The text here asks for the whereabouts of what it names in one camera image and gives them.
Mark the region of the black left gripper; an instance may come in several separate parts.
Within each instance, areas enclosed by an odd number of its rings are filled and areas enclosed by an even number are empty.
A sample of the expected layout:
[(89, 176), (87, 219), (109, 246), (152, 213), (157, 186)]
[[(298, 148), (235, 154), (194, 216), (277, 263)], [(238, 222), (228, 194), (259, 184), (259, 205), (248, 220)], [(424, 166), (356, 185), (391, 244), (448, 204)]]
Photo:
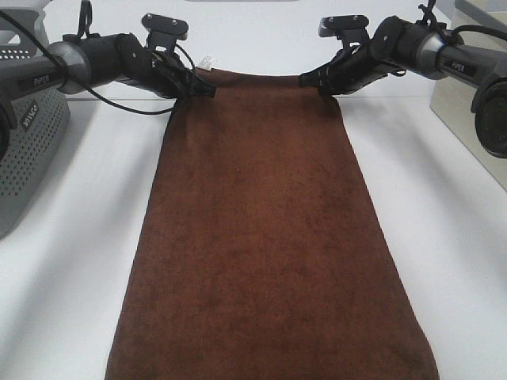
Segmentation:
[(150, 91), (164, 99), (214, 98), (217, 87), (197, 77), (176, 53), (151, 51), (133, 34), (120, 34), (114, 42), (128, 86)]

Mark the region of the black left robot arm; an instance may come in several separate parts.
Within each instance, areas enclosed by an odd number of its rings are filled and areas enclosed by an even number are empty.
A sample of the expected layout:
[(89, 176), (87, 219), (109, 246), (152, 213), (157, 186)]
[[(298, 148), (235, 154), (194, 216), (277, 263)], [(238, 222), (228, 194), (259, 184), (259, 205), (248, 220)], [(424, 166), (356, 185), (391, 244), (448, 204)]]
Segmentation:
[(176, 54), (143, 47), (131, 33), (88, 38), (78, 44), (54, 43), (42, 56), (1, 64), (1, 155), (10, 144), (10, 132), (21, 124), (14, 101), (47, 89), (76, 94), (110, 82), (178, 101), (213, 98), (216, 91)]

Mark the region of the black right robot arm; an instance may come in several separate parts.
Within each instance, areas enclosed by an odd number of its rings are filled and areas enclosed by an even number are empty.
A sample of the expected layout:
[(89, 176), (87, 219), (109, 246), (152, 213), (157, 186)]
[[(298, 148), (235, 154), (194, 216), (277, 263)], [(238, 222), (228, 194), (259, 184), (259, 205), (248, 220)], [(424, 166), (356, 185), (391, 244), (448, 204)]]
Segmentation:
[(504, 32), (480, 25), (449, 30), (433, 15), (415, 22), (391, 16), (374, 35), (364, 15), (324, 17), (318, 34), (341, 41), (328, 62), (301, 74), (299, 85), (322, 95), (351, 94), (392, 74), (411, 71), (422, 77), (454, 78), (475, 89), (471, 112), (482, 148), (496, 158), (506, 156), (506, 53), (467, 45), (461, 32), (479, 32), (505, 39)]

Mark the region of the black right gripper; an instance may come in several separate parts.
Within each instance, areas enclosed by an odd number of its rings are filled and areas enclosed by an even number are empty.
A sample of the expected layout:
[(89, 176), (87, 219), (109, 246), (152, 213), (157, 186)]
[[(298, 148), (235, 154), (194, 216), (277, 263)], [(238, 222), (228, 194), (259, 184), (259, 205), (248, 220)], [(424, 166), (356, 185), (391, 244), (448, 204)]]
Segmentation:
[(342, 39), (341, 44), (331, 61), (298, 77), (300, 87), (318, 88), (321, 95), (349, 95), (389, 74), (406, 74), (391, 58), (395, 42), (390, 37)]

